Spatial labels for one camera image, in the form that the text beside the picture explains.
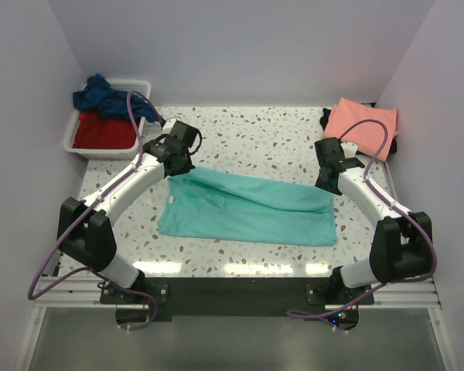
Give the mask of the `teal t-shirt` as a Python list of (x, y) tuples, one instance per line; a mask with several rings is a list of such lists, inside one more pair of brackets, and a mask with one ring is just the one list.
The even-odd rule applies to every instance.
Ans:
[(337, 241), (330, 193), (203, 167), (169, 179), (158, 228), (173, 237), (252, 243), (324, 247)]

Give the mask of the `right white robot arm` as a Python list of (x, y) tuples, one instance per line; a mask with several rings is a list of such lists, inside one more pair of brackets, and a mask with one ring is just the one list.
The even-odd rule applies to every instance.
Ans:
[(347, 157), (342, 142), (326, 138), (315, 143), (319, 163), (316, 186), (348, 197), (374, 228), (368, 258), (335, 268), (329, 284), (331, 299), (347, 303), (357, 288), (371, 284), (419, 281), (437, 267), (432, 221), (393, 199), (369, 175), (369, 165)]

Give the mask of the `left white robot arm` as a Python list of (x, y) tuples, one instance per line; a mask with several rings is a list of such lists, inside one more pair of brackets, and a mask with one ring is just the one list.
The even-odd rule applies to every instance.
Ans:
[(142, 146), (135, 159), (96, 192), (77, 200), (67, 199), (60, 208), (60, 251), (108, 281), (127, 303), (145, 293), (144, 274), (117, 252), (113, 226), (125, 210), (147, 189), (167, 177), (194, 169), (193, 146), (201, 146), (199, 129), (177, 119), (168, 120), (162, 133)]

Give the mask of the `white plastic laundry basket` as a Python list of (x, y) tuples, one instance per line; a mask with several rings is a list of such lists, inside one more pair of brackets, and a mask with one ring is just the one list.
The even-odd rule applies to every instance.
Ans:
[(72, 94), (63, 148), (90, 160), (135, 157), (145, 124), (158, 120), (145, 102), (150, 93), (151, 85), (144, 80), (89, 77), (84, 88)]

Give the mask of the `red t-shirt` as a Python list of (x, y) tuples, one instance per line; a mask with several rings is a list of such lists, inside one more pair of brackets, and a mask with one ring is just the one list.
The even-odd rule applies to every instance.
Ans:
[(94, 111), (81, 112), (78, 120), (74, 148), (121, 150), (136, 143), (135, 129), (130, 121), (101, 117)]

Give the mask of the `navy blue t-shirt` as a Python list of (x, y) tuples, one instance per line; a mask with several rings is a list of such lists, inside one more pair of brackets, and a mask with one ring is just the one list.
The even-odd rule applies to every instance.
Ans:
[(128, 92), (114, 89), (104, 77), (95, 74), (87, 79), (84, 89), (72, 94), (73, 107), (78, 111), (94, 111), (102, 118), (130, 121), (144, 117), (148, 122), (159, 122), (164, 125), (165, 120), (154, 108), (143, 93), (131, 89), (130, 108), (128, 110)]

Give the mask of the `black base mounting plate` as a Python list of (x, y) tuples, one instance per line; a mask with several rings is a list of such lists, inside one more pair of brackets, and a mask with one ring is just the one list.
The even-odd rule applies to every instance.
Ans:
[(289, 310), (321, 314), (338, 308), (370, 290), (370, 286), (335, 290), (327, 277), (147, 277), (144, 292), (155, 302), (129, 294), (113, 284), (100, 283), (100, 303), (117, 307), (119, 325), (157, 322), (176, 316), (284, 317)]

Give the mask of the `aluminium rail frame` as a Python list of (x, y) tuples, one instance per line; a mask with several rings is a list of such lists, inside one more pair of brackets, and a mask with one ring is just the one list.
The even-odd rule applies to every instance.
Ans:
[[(26, 335), (22, 341), (18, 359), (15, 362), (15, 370), (28, 370), (32, 364), (32, 356), (38, 342), (46, 309), (101, 308), (101, 293), (96, 287), (99, 282), (100, 280), (95, 277), (73, 276), (59, 283), (33, 302), (33, 312), (26, 329)], [(375, 291), (373, 298), (374, 302), (372, 304), (364, 304), (362, 300), (359, 300), (357, 307), (360, 310), (426, 310), (444, 369), (457, 370), (459, 368), (450, 346), (445, 320), (442, 315), (441, 302), (435, 282), (432, 279), (413, 283), (388, 284)]]

